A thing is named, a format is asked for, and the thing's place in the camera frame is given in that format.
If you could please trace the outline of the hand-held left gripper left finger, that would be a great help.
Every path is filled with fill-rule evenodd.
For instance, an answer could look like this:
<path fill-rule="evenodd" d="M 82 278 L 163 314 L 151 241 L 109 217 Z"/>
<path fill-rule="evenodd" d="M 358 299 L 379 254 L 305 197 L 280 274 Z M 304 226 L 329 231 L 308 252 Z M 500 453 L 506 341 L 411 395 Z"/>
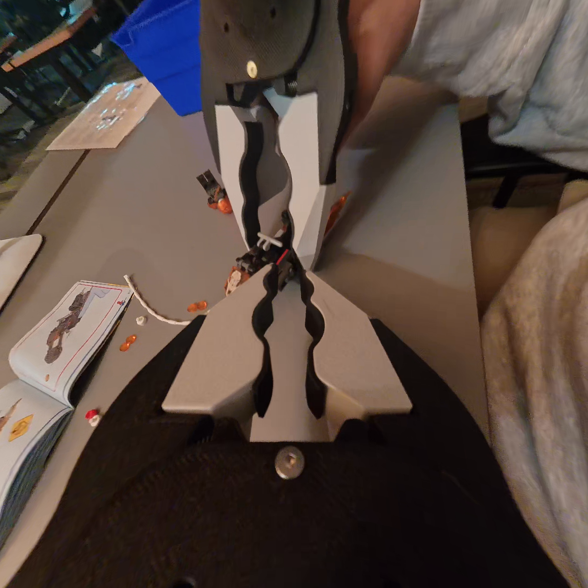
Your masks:
<path fill-rule="evenodd" d="M 273 391 L 269 344 L 277 268 L 265 266 L 207 315 L 163 401 L 167 413 L 264 417 Z"/>

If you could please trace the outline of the black lego motorcycle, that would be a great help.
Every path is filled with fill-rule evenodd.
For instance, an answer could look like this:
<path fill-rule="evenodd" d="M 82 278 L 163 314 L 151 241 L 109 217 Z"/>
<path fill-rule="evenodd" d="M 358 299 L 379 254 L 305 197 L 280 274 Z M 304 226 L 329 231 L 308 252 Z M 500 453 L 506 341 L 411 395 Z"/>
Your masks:
<path fill-rule="evenodd" d="M 246 254 L 236 259 L 224 283 L 224 294 L 229 296 L 238 286 L 246 283 L 263 267 L 274 264 L 278 269 L 278 288 L 283 290 L 286 283 L 297 275 L 298 266 L 291 248 L 292 226 L 287 211 L 282 213 L 282 227 L 271 238 L 258 235 L 258 242 Z"/>

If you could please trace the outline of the printed paper sheet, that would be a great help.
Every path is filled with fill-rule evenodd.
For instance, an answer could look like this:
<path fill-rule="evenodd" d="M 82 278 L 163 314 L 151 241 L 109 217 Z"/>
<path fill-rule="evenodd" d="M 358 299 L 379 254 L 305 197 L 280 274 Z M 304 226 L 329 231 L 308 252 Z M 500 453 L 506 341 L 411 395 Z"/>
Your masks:
<path fill-rule="evenodd" d="M 159 98 L 160 92 L 145 77 L 108 84 L 48 145 L 47 151 L 117 148 Z"/>

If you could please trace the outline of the lego instruction booklet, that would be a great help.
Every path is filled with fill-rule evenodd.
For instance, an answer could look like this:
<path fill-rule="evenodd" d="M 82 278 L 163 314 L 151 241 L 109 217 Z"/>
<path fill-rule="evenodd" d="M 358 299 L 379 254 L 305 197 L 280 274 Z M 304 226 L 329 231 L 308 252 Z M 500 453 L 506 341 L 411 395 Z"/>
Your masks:
<path fill-rule="evenodd" d="M 16 378 L 1 388 L 1 547 L 75 410 L 77 379 L 126 311 L 128 286 L 75 283 L 11 349 Z"/>

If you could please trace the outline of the white rounded object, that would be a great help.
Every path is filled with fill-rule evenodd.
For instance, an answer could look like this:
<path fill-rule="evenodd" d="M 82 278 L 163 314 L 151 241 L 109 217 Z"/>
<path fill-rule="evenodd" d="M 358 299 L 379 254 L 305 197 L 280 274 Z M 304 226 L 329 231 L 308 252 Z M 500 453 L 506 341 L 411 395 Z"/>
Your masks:
<path fill-rule="evenodd" d="M 1 240 L 1 308 L 17 287 L 43 244 L 43 236 L 33 234 Z"/>

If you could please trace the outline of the blue plastic bin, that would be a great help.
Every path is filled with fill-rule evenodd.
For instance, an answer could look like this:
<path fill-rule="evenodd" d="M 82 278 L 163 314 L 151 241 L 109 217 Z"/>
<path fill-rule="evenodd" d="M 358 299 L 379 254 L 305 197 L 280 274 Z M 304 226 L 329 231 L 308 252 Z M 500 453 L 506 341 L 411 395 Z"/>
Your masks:
<path fill-rule="evenodd" d="M 202 111 L 200 1 L 142 1 L 112 35 L 180 116 Z"/>

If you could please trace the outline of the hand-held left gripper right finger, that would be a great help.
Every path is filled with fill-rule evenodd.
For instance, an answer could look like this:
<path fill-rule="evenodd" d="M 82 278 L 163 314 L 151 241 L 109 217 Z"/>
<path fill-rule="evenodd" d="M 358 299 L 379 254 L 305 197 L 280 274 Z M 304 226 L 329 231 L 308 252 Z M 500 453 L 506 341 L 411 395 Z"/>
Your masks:
<path fill-rule="evenodd" d="M 326 419 L 367 419 L 412 409 L 369 316 L 313 272 L 300 278 L 307 354 L 306 400 Z"/>

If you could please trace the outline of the wooden workbench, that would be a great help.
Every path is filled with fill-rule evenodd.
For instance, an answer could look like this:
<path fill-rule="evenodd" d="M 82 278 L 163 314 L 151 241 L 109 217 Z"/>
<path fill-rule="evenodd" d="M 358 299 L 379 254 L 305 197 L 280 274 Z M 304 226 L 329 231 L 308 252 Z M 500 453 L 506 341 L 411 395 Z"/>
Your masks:
<path fill-rule="evenodd" d="M 94 2 L 85 1 L 46 37 L 5 59 L 1 63 L 1 70 L 5 74 L 24 73 L 34 66 L 49 66 L 81 101 L 88 102 L 92 98 L 92 91 L 85 85 L 81 75 L 93 70 L 93 62 L 77 49 L 77 44 L 81 33 L 95 23 L 96 16 Z"/>

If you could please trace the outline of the person's right forearm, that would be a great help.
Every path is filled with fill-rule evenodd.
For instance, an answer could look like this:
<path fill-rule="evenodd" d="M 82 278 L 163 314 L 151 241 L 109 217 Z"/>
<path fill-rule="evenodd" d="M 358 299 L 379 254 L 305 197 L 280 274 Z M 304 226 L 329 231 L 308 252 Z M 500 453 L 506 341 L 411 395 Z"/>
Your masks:
<path fill-rule="evenodd" d="M 357 57 L 357 85 L 347 141 L 369 113 L 385 77 L 408 48 L 420 1 L 350 1 L 349 38 Z"/>

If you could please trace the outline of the black flame-head lego minifigure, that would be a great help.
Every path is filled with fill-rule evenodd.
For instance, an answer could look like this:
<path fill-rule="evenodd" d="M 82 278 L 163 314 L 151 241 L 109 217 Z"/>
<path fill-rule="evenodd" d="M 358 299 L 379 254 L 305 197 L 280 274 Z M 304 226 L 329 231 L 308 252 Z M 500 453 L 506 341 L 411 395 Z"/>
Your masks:
<path fill-rule="evenodd" d="M 197 180 L 207 194 L 207 204 L 210 209 L 218 210 L 224 215 L 233 213 L 226 189 L 219 184 L 210 170 L 201 173 Z"/>

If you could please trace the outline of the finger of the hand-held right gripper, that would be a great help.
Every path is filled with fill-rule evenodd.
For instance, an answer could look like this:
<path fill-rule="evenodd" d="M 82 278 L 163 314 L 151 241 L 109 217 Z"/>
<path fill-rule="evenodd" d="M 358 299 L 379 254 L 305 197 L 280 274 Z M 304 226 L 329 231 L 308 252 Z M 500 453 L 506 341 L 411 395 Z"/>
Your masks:
<path fill-rule="evenodd" d="M 314 270 L 337 202 L 335 184 L 320 178 L 318 97 L 313 92 L 290 98 L 274 89 L 264 96 L 278 114 L 279 148 L 290 172 L 293 249 L 302 267 Z"/>
<path fill-rule="evenodd" d="M 255 246 L 259 221 L 258 166 L 264 147 L 258 107 L 215 107 L 220 174 L 247 248 Z"/>

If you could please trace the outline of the black chair frame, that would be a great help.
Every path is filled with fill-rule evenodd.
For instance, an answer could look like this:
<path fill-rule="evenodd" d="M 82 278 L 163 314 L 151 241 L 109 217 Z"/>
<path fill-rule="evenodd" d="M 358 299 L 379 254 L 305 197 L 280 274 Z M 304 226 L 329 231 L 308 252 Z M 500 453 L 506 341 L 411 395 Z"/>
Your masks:
<path fill-rule="evenodd" d="M 489 116 L 478 116 L 460 124 L 466 180 L 501 179 L 492 206 L 504 208 L 519 180 L 532 175 L 566 174 L 567 180 L 586 180 L 587 171 L 561 165 L 522 148 L 498 145 L 488 135 Z"/>

